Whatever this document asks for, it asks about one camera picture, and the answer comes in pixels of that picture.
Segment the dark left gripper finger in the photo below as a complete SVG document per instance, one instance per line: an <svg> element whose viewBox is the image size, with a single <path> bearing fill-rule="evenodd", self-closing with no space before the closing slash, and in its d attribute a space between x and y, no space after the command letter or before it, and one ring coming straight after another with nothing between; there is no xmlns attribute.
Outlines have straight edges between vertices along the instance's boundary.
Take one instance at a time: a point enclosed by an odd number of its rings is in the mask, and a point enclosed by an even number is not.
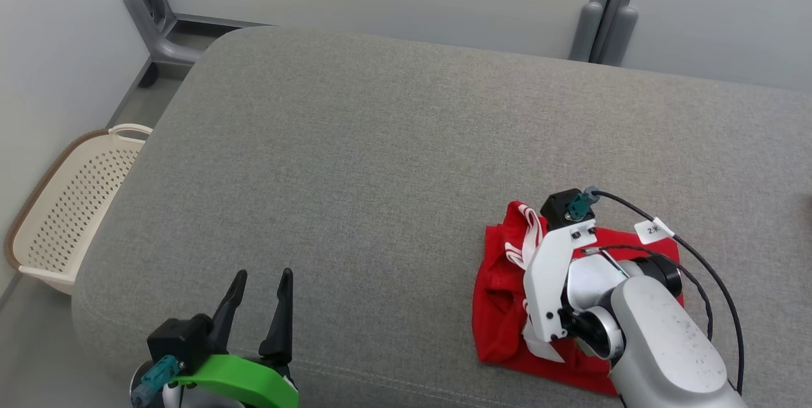
<svg viewBox="0 0 812 408"><path fill-rule="evenodd" d="M212 353L228 353L227 345L231 336L236 310L240 306L246 289L247 270L238 270L229 289L212 318L211 332L207 336Z"/></svg>
<svg viewBox="0 0 812 408"><path fill-rule="evenodd" d="M287 367L292 362L294 275L290 267L282 272L277 289L277 306L272 324L261 342L259 354L264 365Z"/></svg>

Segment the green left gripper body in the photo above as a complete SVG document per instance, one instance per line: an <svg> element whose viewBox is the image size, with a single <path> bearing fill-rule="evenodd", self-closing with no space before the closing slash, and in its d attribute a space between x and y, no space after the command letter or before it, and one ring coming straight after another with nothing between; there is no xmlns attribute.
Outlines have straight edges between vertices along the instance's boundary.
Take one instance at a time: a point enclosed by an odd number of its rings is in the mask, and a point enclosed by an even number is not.
<svg viewBox="0 0 812 408"><path fill-rule="evenodd" d="M192 374L173 384L197 385L252 407L298 407L299 392L276 370L233 354L213 354Z"/></svg>

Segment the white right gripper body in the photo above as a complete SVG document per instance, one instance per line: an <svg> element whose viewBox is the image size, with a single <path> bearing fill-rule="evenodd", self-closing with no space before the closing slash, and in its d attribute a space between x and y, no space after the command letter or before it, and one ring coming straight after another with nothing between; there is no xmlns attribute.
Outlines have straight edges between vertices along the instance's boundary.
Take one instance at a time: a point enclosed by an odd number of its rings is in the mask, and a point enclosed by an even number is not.
<svg viewBox="0 0 812 408"><path fill-rule="evenodd" d="M534 334L546 343L566 336L558 313L561 296L573 252L597 241L595 224L595 220L586 220L548 231L525 270L526 312Z"/></svg>

